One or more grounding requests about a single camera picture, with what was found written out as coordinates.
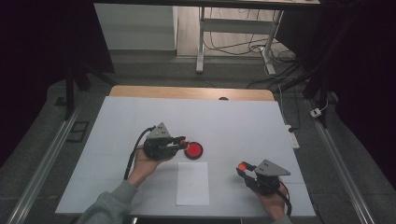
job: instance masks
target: aluminum rail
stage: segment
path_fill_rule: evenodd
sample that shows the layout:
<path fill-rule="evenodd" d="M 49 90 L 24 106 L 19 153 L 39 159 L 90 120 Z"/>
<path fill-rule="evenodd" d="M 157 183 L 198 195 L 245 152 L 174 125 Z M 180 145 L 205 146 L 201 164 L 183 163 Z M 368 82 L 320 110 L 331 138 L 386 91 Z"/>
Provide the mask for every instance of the aluminum rail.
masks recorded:
<path fill-rule="evenodd" d="M 305 105 L 309 111 L 315 109 L 308 100 L 305 100 Z M 355 207 L 356 213 L 363 224 L 375 224 L 373 216 L 367 206 L 366 202 L 364 201 L 363 197 L 361 196 L 361 191 L 356 186 L 355 182 L 353 181 L 350 172 L 348 171 L 343 158 L 335 145 L 334 141 L 332 140 L 332 136 L 329 133 L 329 130 L 324 129 L 318 119 L 314 120 L 315 125 L 317 126 L 319 135 L 329 152 L 330 158 L 332 159 L 332 163 L 334 164 L 335 170 L 337 171 L 338 175 L 342 183 L 344 184 L 344 188 L 346 192 L 349 194 L 351 202 Z"/>
<path fill-rule="evenodd" d="M 82 92 L 76 99 L 76 108 L 74 112 L 71 114 L 69 120 L 65 120 L 58 132 L 56 133 L 54 139 L 52 140 L 49 148 L 47 149 L 46 154 L 35 170 L 35 174 L 24 190 L 20 200 L 14 208 L 14 211 L 11 213 L 11 216 L 8 218 L 7 224 L 16 224 L 23 223 L 29 214 L 30 209 L 35 202 L 35 198 L 37 197 L 39 191 L 44 185 L 44 182 L 47 179 L 48 174 L 50 173 L 50 169 L 52 168 L 53 163 L 58 157 L 59 152 L 66 140 L 67 135 L 69 134 L 73 124 L 78 116 L 79 111 L 82 108 L 82 105 L 85 103 L 87 98 L 86 92 Z"/>

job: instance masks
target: white paper sheet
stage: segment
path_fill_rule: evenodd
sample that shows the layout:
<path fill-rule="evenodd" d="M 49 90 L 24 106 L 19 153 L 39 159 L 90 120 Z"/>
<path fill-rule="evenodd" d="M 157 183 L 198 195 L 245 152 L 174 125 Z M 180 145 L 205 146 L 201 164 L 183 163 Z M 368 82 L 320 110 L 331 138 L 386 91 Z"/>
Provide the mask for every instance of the white paper sheet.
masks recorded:
<path fill-rule="evenodd" d="M 176 205 L 209 205 L 207 162 L 179 162 Z"/>

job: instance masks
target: gray sleeve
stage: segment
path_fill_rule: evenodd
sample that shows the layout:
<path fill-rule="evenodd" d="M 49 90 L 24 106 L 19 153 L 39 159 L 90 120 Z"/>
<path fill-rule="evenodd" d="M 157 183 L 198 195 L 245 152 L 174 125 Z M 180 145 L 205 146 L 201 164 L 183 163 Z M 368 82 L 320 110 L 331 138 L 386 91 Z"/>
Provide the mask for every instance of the gray sleeve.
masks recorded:
<path fill-rule="evenodd" d="M 131 212 L 131 201 L 137 188 L 124 180 L 113 190 L 99 195 L 96 202 L 81 216 L 78 224 L 122 223 Z"/>
<path fill-rule="evenodd" d="M 288 216 L 283 216 L 280 220 L 273 222 L 272 224 L 292 224 Z"/>

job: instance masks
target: hand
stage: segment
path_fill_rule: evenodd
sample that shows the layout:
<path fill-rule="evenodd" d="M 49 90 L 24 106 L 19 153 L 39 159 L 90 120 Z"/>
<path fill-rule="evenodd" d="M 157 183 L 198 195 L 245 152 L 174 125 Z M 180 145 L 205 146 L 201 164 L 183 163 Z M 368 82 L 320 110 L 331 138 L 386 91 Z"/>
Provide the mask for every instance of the hand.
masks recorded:
<path fill-rule="evenodd" d="M 154 161 L 149 159 L 143 151 L 143 146 L 138 146 L 134 154 L 134 169 L 128 177 L 128 181 L 135 187 L 139 187 L 143 181 L 152 173 L 154 173 L 157 166 L 163 161 L 169 161 L 172 158 Z"/>
<path fill-rule="evenodd" d="M 285 186 L 280 184 L 279 191 L 286 195 L 288 192 L 286 191 Z M 262 203 L 262 208 L 267 213 L 267 215 L 273 220 L 277 221 L 285 216 L 285 201 L 277 195 L 276 193 L 272 195 L 261 195 L 259 192 L 253 190 Z"/>

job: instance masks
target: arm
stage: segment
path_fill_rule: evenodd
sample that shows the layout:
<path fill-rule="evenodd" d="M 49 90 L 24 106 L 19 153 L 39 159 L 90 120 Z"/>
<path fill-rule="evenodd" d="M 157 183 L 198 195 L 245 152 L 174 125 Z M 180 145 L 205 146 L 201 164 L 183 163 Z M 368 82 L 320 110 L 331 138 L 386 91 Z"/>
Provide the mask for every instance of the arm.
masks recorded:
<path fill-rule="evenodd" d="M 279 191 L 284 195 L 287 194 L 286 188 L 282 184 L 279 187 Z M 274 221 L 273 224 L 291 224 L 289 217 L 285 215 L 285 202 L 279 195 L 272 194 L 264 196 L 257 191 L 253 192 L 259 198 L 262 208 L 268 217 Z"/>
<path fill-rule="evenodd" d="M 131 211 L 131 201 L 137 193 L 137 188 L 163 161 L 148 159 L 139 147 L 134 158 L 134 169 L 127 180 L 111 193 L 104 192 L 81 216 L 78 224 L 122 223 Z"/>

